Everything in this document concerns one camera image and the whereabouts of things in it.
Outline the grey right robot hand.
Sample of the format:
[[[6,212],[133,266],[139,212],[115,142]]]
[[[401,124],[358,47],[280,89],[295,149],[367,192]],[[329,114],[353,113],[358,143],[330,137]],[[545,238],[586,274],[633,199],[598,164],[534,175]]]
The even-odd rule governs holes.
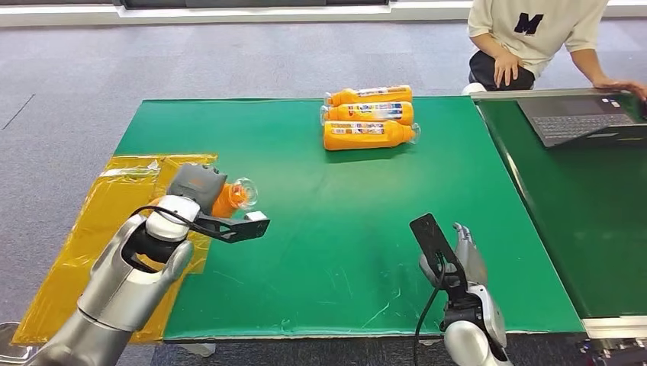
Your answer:
[[[488,285],[488,270],[470,229],[460,223],[452,228],[457,236],[455,247],[449,245],[437,225],[423,238],[420,270],[435,288],[451,295],[462,294],[477,284]]]

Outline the person's right hand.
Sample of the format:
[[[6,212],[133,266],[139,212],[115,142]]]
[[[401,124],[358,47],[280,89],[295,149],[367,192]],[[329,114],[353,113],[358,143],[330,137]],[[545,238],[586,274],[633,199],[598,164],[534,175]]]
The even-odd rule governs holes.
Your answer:
[[[522,60],[508,51],[494,56],[494,84],[497,88],[502,85],[510,86],[518,78],[518,70]]]

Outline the person's left hand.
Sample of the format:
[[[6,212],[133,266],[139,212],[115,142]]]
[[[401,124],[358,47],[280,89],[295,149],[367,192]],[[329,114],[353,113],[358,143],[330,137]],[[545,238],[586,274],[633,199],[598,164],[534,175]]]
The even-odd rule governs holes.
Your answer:
[[[600,90],[627,91],[634,94],[640,101],[646,101],[646,85],[631,81],[610,78],[599,78],[592,85]]]

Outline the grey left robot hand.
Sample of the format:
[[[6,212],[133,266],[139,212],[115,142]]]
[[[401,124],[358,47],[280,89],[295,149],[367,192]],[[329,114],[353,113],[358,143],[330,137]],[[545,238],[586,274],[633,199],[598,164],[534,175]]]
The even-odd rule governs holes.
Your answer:
[[[200,211],[211,215],[228,178],[212,165],[185,163],[179,167],[167,187],[167,195],[187,197],[200,206]]]

